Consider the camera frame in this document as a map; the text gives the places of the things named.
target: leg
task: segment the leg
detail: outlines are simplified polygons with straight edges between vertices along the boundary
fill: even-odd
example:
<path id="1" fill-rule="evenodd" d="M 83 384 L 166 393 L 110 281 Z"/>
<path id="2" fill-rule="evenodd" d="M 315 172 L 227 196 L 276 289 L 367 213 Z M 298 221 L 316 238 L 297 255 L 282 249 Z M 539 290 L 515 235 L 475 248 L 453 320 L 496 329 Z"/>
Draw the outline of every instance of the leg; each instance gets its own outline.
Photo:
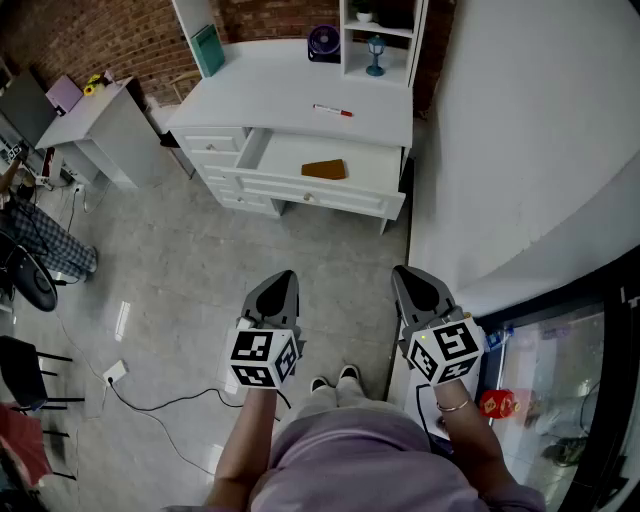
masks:
<path id="1" fill-rule="evenodd" d="M 280 421 L 278 432 L 282 432 L 287 425 L 295 420 L 330 411 L 336 407 L 338 407 L 336 390 L 330 386 L 322 386 L 311 393 L 300 404 L 294 405 L 289 409 L 283 416 L 282 421 Z"/>
<path id="2" fill-rule="evenodd" d="M 45 359 L 56 359 L 58 361 L 68 361 L 70 363 L 73 363 L 73 359 L 70 359 L 68 357 L 54 356 L 53 354 L 45 354 L 44 352 L 36 352 L 36 354 L 39 357 L 44 357 Z"/>
<path id="3" fill-rule="evenodd" d="M 69 480 L 75 480 L 76 479 L 76 477 L 73 476 L 73 475 L 64 475 L 62 473 L 56 473 L 55 471 L 52 471 L 52 474 L 53 475 L 57 475 L 57 476 L 61 476 L 61 477 L 64 477 L 64 478 L 68 478 Z"/>
<path id="4" fill-rule="evenodd" d="M 84 398 L 47 398 L 47 403 L 57 403 L 57 402 L 84 402 Z"/>
<path id="5" fill-rule="evenodd" d="M 78 279 L 97 268 L 97 254 L 80 243 L 40 208 L 19 197 L 11 210 L 18 242 L 38 255 L 51 271 L 62 272 Z"/>
<path id="6" fill-rule="evenodd" d="M 65 432 L 53 432 L 52 430 L 43 430 L 42 433 L 50 436 L 69 437 L 69 434 Z"/>
<path id="7" fill-rule="evenodd" d="M 336 393 L 338 395 L 338 407 L 359 407 L 362 409 L 369 409 L 373 411 L 382 411 L 392 414 L 400 414 L 407 416 L 403 411 L 398 409 L 395 405 L 382 402 L 379 400 L 368 399 L 362 386 L 360 385 L 360 375 L 355 372 L 357 377 L 343 376 L 343 373 L 347 368 L 354 368 L 350 365 L 345 366 L 340 372 L 340 379 L 336 386 Z"/>

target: chair leg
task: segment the chair leg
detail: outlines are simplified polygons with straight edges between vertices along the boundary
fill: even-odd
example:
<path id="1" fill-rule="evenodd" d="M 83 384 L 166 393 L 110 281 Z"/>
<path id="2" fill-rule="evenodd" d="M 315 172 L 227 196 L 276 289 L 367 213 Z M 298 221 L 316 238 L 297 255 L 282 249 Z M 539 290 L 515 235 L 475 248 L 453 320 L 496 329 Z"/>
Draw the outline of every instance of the chair leg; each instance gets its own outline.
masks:
<path id="1" fill-rule="evenodd" d="M 70 437 L 66 432 L 53 432 L 52 430 L 43 430 L 43 434 L 49 434 L 50 436 Z"/>
<path id="2" fill-rule="evenodd" d="M 73 476 L 73 475 L 63 475 L 62 473 L 56 473 L 55 471 L 53 471 L 53 474 L 57 475 L 57 476 L 61 476 L 63 478 L 68 478 L 69 480 L 75 480 L 76 479 L 76 477 Z"/>
<path id="3" fill-rule="evenodd" d="M 47 398 L 47 403 L 49 402 L 84 402 L 84 398 Z"/>
<path id="4" fill-rule="evenodd" d="M 69 361 L 69 362 L 73 362 L 73 359 L 70 359 L 68 357 L 62 357 L 62 356 L 54 356 L 52 354 L 45 354 L 44 352 L 36 352 L 37 355 L 39 355 L 40 357 L 45 357 L 47 359 L 57 359 L 58 361 Z"/>

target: white wall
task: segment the white wall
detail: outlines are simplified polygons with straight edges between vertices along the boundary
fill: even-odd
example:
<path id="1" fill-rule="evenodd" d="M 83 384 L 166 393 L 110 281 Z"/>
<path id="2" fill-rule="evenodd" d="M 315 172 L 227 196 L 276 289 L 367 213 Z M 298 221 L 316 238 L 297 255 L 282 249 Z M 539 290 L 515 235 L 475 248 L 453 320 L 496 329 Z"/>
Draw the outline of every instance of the white wall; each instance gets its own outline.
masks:
<path id="1" fill-rule="evenodd" d="M 567 220 L 640 149 L 640 16 L 628 0 L 459 0 L 427 131 L 410 264 L 464 290 Z"/>
<path id="2" fill-rule="evenodd" d="M 640 152 L 568 219 L 456 293 L 480 316 L 559 288 L 640 245 Z"/>

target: black chair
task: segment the black chair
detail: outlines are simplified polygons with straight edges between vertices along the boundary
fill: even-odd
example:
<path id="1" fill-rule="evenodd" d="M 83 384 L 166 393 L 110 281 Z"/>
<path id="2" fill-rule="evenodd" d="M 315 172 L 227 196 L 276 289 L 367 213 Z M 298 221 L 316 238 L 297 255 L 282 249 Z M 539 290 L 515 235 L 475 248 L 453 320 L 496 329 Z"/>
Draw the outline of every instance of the black chair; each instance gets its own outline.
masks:
<path id="1" fill-rule="evenodd" d="M 55 281 L 40 260 L 0 230 L 0 272 L 34 307 L 50 312 L 58 305 Z"/>
<path id="2" fill-rule="evenodd" d="M 49 398 L 44 387 L 42 375 L 57 377 L 57 374 L 41 371 L 38 357 L 56 359 L 58 361 L 73 361 L 68 357 L 37 352 L 31 343 L 26 343 L 10 336 L 0 336 L 0 370 L 2 371 L 2 378 L 16 402 L 20 405 L 21 411 L 36 411 L 38 409 L 64 410 L 66 406 L 47 404 L 84 402 L 84 398 Z"/>

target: lavender shirt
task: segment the lavender shirt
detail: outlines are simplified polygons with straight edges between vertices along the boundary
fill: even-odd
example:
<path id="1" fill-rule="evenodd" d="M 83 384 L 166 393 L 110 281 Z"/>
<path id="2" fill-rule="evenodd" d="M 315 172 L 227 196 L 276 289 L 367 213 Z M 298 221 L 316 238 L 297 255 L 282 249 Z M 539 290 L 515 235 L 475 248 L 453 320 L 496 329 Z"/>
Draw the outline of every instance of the lavender shirt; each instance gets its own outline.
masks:
<path id="1" fill-rule="evenodd" d="M 336 409 L 294 421 L 275 439 L 269 467 L 252 492 L 252 512 L 545 510 L 540 493 L 517 484 L 479 497 L 452 462 L 430 453 L 416 423 L 380 411 Z"/>

